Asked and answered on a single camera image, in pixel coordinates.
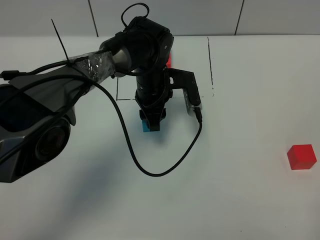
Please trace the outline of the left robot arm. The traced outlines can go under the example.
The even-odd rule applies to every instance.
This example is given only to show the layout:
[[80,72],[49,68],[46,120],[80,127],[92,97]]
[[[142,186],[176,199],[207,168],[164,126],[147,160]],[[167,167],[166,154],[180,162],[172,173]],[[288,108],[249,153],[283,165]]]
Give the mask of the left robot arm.
[[76,123],[75,104],[109,77],[137,78],[136,98],[156,108],[160,77],[173,44],[170,30],[145,16],[104,41],[99,50],[31,72],[3,71],[0,87],[0,180],[12,183],[56,158]]

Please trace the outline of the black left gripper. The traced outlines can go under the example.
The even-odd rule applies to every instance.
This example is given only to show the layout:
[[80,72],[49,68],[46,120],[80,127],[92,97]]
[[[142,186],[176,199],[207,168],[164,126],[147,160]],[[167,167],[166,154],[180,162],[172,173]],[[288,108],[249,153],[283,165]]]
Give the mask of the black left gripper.
[[154,69],[149,74],[144,74],[142,69],[136,70],[140,76],[136,77],[137,89],[135,100],[140,110],[143,131],[159,131],[160,122],[166,117],[166,102],[173,96],[168,85],[168,67]]

